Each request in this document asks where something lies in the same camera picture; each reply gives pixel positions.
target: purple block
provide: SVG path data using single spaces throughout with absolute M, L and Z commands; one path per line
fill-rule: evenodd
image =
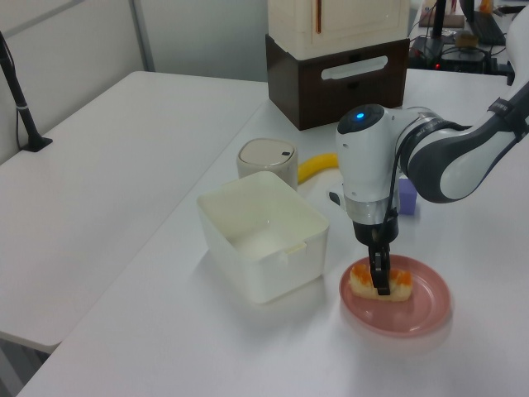
M 417 202 L 417 191 L 409 179 L 398 180 L 398 196 L 400 198 L 401 215 L 413 215 L 415 213 L 415 203 Z

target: orange topping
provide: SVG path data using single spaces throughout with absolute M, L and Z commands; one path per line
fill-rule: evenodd
M 351 273 L 355 275 L 355 277 L 363 285 L 373 285 L 373 281 L 371 280 L 371 274 L 369 270 L 367 269 L 367 266 L 364 265 L 363 263 L 354 265 L 353 268 L 351 269 Z
M 354 265 L 351 269 L 351 273 L 359 280 L 363 285 L 373 286 L 371 280 L 371 273 L 367 265 L 359 263 Z M 389 279 L 395 281 L 397 285 L 411 285 L 412 284 L 412 273 L 406 270 L 391 269 L 389 271 Z

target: pink plate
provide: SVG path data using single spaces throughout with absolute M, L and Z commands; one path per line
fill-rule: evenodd
M 366 327 L 392 337 L 415 337 L 442 325 L 450 314 L 450 291 L 445 281 L 430 267 L 412 258 L 391 255 L 394 269 L 412 272 L 413 290 L 405 302 L 384 302 L 354 296 L 350 269 L 357 263 L 369 264 L 369 258 L 349 266 L 341 277 L 340 296 L 345 306 Z

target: drawer handle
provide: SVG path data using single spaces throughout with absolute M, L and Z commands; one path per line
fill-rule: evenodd
M 322 0 L 316 0 L 316 33 L 322 33 Z
M 322 79 L 345 79 L 347 77 L 374 72 L 375 70 L 381 70 L 387 64 L 388 57 L 386 55 L 379 56 L 377 58 L 371 58 L 370 60 L 360 60 L 358 62 L 353 62 L 352 64 L 340 65 L 334 68 L 324 69 L 322 70 Z

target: white drawer unit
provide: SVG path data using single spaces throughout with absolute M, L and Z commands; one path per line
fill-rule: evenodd
M 269 35 L 297 60 L 407 37 L 410 0 L 268 0 Z

